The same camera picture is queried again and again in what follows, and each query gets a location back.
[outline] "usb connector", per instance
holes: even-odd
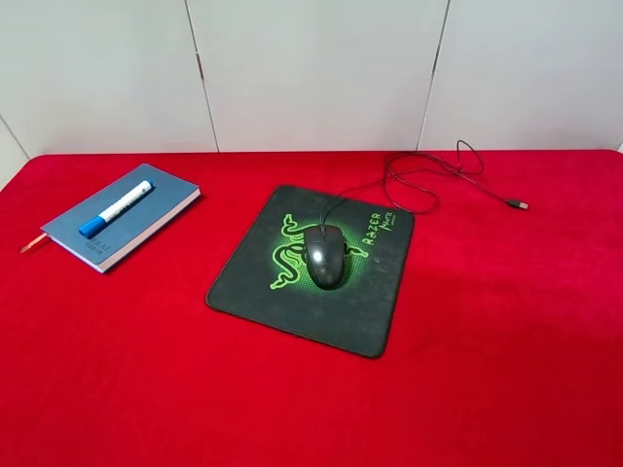
[[[505,199],[506,204],[517,209],[528,209],[528,204],[518,199]]]

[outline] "razer logo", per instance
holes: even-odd
[[[276,281],[271,284],[271,289],[280,289],[289,284],[296,284],[301,280],[303,269],[306,268],[304,260],[305,247],[303,245],[303,231],[312,226],[307,224],[299,227],[299,223],[292,219],[292,214],[283,217],[281,235],[285,241],[273,250],[273,261],[280,271]],[[368,253],[356,246],[347,246],[346,255],[367,258]]]

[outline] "white wall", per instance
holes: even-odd
[[[421,147],[617,148],[623,1],[452,0]]]
[[[183,0],[5,2],[0,31],[0,110],[30,156],[216,149]]]
[[[189,0],[222,151],[415,149],[445,0]]]
[[[26,155],[0,117],[0,190],[27,161]]]

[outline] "blue marker cap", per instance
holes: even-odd
[[[102,227],[106,225],[106,221],[104,221],[101,217],[93,217],[90,221],[88,221],[84,226],[78,229],[78,232],[81,236],[85,236],[86,238],[91,238],[95,234],[97,234]]]

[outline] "notebook cover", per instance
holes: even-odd
[[[78,228],[143,180],[153,182],[154,188],[150,192],[113,219],[93,238],[86,239],[80,235]],[[41,230],[75,254],[99,265],[165,216],[197,188],[197,185],[144,163],[56,217]]]

